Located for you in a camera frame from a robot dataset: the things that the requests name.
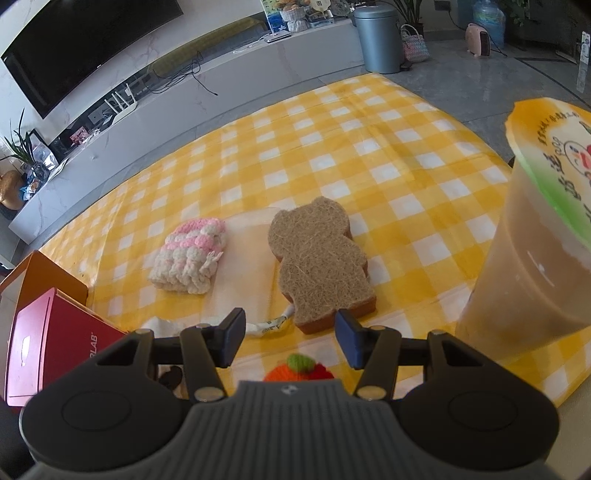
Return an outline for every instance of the green knit stem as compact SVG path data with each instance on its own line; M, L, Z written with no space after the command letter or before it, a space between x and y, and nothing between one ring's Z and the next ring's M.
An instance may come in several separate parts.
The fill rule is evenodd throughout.
M292 372L305 373L312 372L316 366L316 362L313 358L301 353L292 353L287 357L287 366Z

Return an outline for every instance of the crocheted knit item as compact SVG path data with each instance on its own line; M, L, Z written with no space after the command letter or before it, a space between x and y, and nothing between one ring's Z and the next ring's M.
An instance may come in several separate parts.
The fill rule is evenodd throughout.
M334 378L324 365L317 364L313 358L301 353L292 353L287 362L271 370L265 382L291 382L303 380L328 380Z
M163 290L205 293L225 246L223 220L190 220L166 237L148 279Z

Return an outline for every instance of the television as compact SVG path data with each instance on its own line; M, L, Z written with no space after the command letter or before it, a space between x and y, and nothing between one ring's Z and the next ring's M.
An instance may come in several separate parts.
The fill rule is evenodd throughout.
M45 118L107 60L182 14L177 0L50 0L2 60Z

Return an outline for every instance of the orange knit pumpkin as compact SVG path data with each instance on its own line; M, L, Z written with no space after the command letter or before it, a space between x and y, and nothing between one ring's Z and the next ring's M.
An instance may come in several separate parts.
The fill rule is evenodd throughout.
M328 380L334 378L324 365L301 353L292 353L287 362L265 375L265 382L298 382L302 380Z

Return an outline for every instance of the electrical outlet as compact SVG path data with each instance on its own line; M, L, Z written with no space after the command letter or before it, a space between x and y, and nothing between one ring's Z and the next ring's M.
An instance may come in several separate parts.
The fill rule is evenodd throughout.
M452 3L449 0L435 0L435 10L440 12L451 12Z

